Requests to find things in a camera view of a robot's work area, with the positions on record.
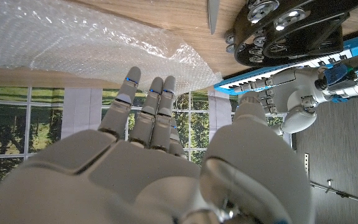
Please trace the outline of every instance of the gray floor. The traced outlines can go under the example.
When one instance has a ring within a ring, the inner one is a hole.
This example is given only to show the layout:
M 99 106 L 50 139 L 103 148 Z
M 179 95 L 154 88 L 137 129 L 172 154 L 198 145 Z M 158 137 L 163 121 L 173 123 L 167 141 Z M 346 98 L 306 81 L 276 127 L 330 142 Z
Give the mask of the gray floor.
M 323 103 L 316 122 L 296 134 L 297 153 L 310 154 L 310 180 L 358 196 L 358 99 Z M 316 223 L 358 223 L 358 202 L 313 189 Z

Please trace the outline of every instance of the piano key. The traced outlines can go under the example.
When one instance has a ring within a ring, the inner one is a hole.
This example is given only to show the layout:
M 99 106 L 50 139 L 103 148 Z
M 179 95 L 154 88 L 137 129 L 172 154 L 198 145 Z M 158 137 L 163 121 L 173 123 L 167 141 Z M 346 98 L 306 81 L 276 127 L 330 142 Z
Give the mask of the piano key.
M 319 58 L 310 60 L 310 62 L 311 62 L 315 67 L 320 67 L 320 65 L 319 65 L 319 62 L 320 62 L 320 61 L 321 61 L 321 60 L 320 60 Z
M 340 54 L 333 54 L 333 55 L 329 55 L 329 58 L 333 58 L 335 59 L 336 62 L 340 61 L 341 58 L 339 57 L 341 56 Z
M 324 62 L 326 65 L 330 64 L 330 62 L 328 61 L 329 57 L 328 56 L 324 56 L 319 58 L 320 61 Z
M 342 52 L 339 53 L 339 54 L 340 54 L 340 55 L 346 55 L 346 58 L 351 58 L 351 57 L 353 57 L 352 52 L 351 52 L 350 49 L 344 50 L 344 51 L 342 51 Z
M 232 83 L 228 83 L 225 85 L 220 86 L 221 88 L 225 88 L 225 89 L 232 89 L 234 86 L 239 86 L 239 85 L 244 85 L 247 82 L 254 82 L 256 81 L 256 79 L 260 79 L 260 78 L 268 78 L 278 72 L 281 72 L 284 69 L 290 68 L 290 67 L 299 67 L 299 66 L 310 66 L 310 67 L 320 67 L 322 65 L 320 65 L 322 62 L 325 63 L 326 65 L 330 64 L 331 62 L 329 61 L 329 59 L 332 59 L 331 61 L 333 62 L 337 62 L 341 60 L 341 56 L 342 55 L 346 55 L 347 58 L 351 58 L 352 57 L 352 52 L 350 51 L 350 49 L 344 50 L 343 52 L 339 53 L 339 54 L 333 54 L 333 55 L 328 55 L 328 56 L 324 56 L 324 57 L 320 57 L 317 59 L 313 59 L 310 61 L 306 61 L 306 62 L 302 62 L 302 63 L 298 63 L 296 65 L 292 65 L 286 68 L 282 68 L 282 69 L 278 69 L 276 71 L 272 71 L 272 72 L 267 72 L 267 73 L 261 73 L 259 75 L 256 75 L 254 77 L 249 77 L 249 78 L 244 78 L 242 80 L 238 80 Z
M 305 62 L 302 62 L 302 64 L 303 64 L 303 65 L 305 65 L 305 66 L 312 67 L 312 68 L 314 68 L 314 67 L 315 67 L 315 65 L 314 65 L 313 63 L 311 63 L 310 61 L 305 61 Z

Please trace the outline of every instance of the bubble wrap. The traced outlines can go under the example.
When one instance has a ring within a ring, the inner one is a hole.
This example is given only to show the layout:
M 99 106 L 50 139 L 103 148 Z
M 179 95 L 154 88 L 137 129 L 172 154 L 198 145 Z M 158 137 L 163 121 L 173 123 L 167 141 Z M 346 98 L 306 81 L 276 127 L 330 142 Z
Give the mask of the bubble wrap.
M 173 75 L 177 94 L 222 80 L 167 30 L 57 0 L 0 1 L 0 67 L 21 66 L 115 83 L 138 66 L 141 90 Z

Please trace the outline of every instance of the wooden table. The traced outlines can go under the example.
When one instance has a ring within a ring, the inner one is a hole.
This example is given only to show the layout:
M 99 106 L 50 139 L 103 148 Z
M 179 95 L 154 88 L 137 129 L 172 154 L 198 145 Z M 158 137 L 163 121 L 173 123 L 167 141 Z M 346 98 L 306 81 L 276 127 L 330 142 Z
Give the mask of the wooden table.
M 232 27 L 234 19 L 246 2 L 245 0 L 220 1 L 218 22 L 214 35 L 211 35 L 209 30 L 207 0 L 82 0 L 78 2 L 82 2 L 95 10 L 172 31 L 191 45 L 214 72 L 221 72 L 223 76 L 248 68 L 237 63 L 233 54 L 226 53 L 227 44 L 224 42 L 224 33 Z M 351 12 L 351 17 L 343 23 L 344 34 L 357 30 L 358 9 Z M 55 87 L 105 87 L 111 85 L 101 80 L 77 78 L 66 73 L 54 73 L 53 78 L 43 78 L 48 76 L 49 73 L 45 72 L 45 75 L 40 75 L 42 72 L 35 72 L 38 73 L 36 77 L 31 77 L 31 71 L 25 71 L 25 75 L 22 77 L 23 72 L 20 69 L 10 73 L 3 72 L 0 69 L 0 85 L 7 85 L 4 81 L 5 75 L 14 75 L 15 85 L 21 85 L 21 83 L 28 85 L 29 82 L 33 86 Z

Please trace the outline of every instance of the robotic hand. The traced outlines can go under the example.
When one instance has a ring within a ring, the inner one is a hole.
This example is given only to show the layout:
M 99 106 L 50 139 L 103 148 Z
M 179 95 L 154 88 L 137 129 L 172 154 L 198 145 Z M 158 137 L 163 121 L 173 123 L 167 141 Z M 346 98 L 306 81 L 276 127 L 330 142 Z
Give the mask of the robotic hand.
M 259 91 L 266 114 L 287 114 L 282 124 L 272 127 L 277 134 L 297 133 L 316 121 L 315 109 L 320 103 L 358 97 L 358 56 L 342 60 L 330 69 L 288 68 L 236 88 L 249 90 Z
M 140 70 L 130 69 L 97 131 L 52 144 L 0 185 L 0 223 L 312 223 L 302 162 L 247 93 L 202 168 L 183 159 L 175 78 L 152 82 L 129 142 L 119 140 Z

